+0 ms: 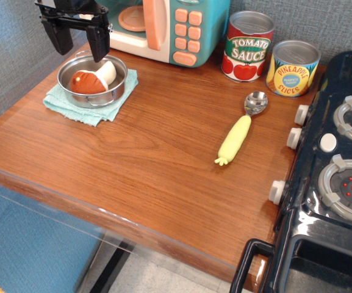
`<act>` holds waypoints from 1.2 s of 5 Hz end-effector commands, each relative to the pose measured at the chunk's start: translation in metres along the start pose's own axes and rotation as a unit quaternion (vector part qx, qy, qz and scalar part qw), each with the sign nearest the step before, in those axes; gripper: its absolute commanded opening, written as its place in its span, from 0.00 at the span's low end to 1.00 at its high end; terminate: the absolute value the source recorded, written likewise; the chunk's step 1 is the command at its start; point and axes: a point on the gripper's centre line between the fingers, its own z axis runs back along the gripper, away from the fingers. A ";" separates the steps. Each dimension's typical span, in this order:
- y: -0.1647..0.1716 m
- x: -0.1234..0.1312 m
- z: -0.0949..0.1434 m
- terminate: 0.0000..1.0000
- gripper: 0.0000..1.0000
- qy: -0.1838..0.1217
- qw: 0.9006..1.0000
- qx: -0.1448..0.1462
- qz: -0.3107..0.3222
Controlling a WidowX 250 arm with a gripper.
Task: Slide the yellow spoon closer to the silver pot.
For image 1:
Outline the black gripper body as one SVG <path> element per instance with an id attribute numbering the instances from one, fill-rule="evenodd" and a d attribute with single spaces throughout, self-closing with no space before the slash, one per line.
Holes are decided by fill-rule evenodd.
<path id="1" fill-rule="evenodd" d="M 48 32 L 64 29 L 109 31 L 108 8 L 92 0 L 34 1 L 41 12 L 41 23 Z"/>

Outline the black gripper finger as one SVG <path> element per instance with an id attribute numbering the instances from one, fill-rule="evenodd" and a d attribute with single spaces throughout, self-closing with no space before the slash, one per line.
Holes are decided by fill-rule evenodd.
<path id="1" fill-rule="evenodd" d="M 89 26 L 86 29 L 87 39 L 92 52 L 93 60 L 100 62 L 110 50 L 110 36 L 107 29 Z"/>
<path id="2" fill-rule="evenodd" d="M 68 27 L 63 27 L 57 21 L 47 18 L 41 18 L 41 23 L 59 54 L 65 55 L 73 48 L 73 39 Z"/>

